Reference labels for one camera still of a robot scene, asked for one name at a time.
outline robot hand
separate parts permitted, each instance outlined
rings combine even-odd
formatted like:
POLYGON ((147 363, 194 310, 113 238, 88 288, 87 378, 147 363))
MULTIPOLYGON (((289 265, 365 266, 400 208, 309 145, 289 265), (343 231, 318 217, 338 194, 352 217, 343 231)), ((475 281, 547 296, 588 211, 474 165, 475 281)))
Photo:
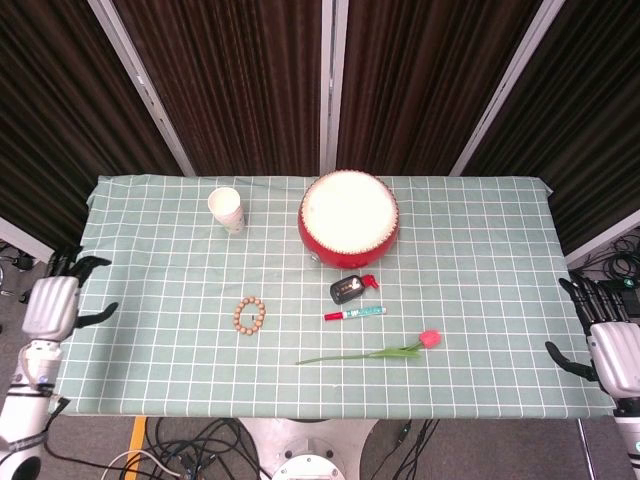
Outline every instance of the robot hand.
POLYGON ((29 305, 22 330, 31 342, 18 354, 13 381, 0 415, 0 479, 32 480, 40 473, 42 444, 51 420, 69 401, 54 395, 58 368, 62 361, 60 342, 75 328, 108 319, 118 307, 109 305, 102 313, 78 317, 78 294, 93 269, 111 262, 84 257, 73 267, 79 250, 71 255, 56 253, 48 272, 55 274, 38 280, 28 294, 29 305), (51 397, 57 405, 49 415, 51 397))
POLYGON ((597 381, 614 400, 613 415, 640 480, 640 326, 629 321, 620 296, 601 283, 570 273, 560 279, 576 307, 591 352, 591 365, 567 359, 552 342, 545 346, 563 370, 597 381))

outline marker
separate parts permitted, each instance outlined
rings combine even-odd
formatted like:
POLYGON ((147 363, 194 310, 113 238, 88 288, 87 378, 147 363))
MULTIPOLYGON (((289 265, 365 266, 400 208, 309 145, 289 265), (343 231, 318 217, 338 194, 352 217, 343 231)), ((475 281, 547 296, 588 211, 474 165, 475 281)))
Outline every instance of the marker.
POLYGON ((345 318, 368 317, 369 315, 382 315, 383 313, 387 313, 387 309, 382 306, 365 307, 365 308, 357 308, 355 310, 347 310, 346 312, 327 313, 325 314, 324 319, 325 320, 343 320, 345 318))

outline drumhead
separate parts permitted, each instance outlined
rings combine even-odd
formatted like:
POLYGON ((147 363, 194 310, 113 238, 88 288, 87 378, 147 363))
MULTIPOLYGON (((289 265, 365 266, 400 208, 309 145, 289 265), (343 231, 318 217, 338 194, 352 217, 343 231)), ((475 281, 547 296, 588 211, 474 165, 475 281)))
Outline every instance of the drumhead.
POLYGON ((398 224, 391 190, 364 172, 341 170, 319 178, 305 194, 302 221, 323 247, 357 254, 379 246, 398 224))

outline drum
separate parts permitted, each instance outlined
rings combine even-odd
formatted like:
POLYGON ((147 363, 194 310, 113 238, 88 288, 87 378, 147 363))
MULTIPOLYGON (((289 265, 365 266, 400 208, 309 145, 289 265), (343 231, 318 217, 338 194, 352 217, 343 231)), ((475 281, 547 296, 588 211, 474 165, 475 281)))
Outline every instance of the drum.
POLYGON ((398 204, 376 177, 339 170, 309 187, 300 204, 298 230, 321 262, 345 269, 364 267, 395 242, 398 204))

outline drum rim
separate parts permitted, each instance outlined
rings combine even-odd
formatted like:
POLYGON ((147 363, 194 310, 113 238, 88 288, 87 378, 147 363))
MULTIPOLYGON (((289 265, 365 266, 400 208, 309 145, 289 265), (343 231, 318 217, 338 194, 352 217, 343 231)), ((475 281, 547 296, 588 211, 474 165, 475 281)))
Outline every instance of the drum rim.
POLYGON ((316 178, 313 183, 311 185, 309 185, 309 188, 307 188, 307 191, 304 192, 304 197, 302 197, 302 202, 300 203, 300 219, 302 220, 302 224, 305 228, 305 230, 307 231, 307 233, 309 234, 309 236, 311 238, 313 238, 316 242, 318 242, 318 244, 337 254, 340 255, 361 255, 363 253, 367 253, 370 252, 372 250, 375 250, 376 248, 378 248, 380 245, 382 245, 384 242, 386 242, 389 237, 391 237, 393 235, 393 233, 398 229, 398 221, 400 218, 400 210, 398 209, 398 201, 396 200, 396 196, 393 194, 393 192, 391 191, 391 189, 389 188, 389 186, 384 183, 382 180, 380 180, 378 177, 376 177, 375 175, 371 175, 370 173, 367 172, 363 172, 361 170, 352 170, 352 169, 341 169, 341 170, 335 170, 333 172, 327 173, 326 175, 322 175, 318 178, 316 178), (373 178, 375 181, 377 181, 378 183, 380 183, 386 190, 387 192, 389 192, 389 195, 391 196, 391 200, 393 202, 393 226, 391 227, 391 229, 386 233, 386 235, 381 238, 378 243, 376 243, 375 245, 371 246, 370 248, 366 248, 366 249, 360 249, 357 251, 353 251, 353 252, 347 252, 347 251, 341 251, 341 250, 336 250, 335 248, 332 248, 330 246, 328 246, 325 242, 321 241, 320 239, 318 239, 312 232, 311 229, 309 228, 309 226, 307 225, 307 222, 304 218, 304 210, 305 210, 305 205, 308 201, 308 197, 309 197, 309 192, 311 191, 311 189, 314 187, 314 185, 316 183, 318 183, 320 180, 326 178, 326 177, 330 177, 332 175, 336 175, 338 173, 345 173, 345 172, 355 172, 355 173, 360 173, 363 175, 366 175, 368 177, 373 178))

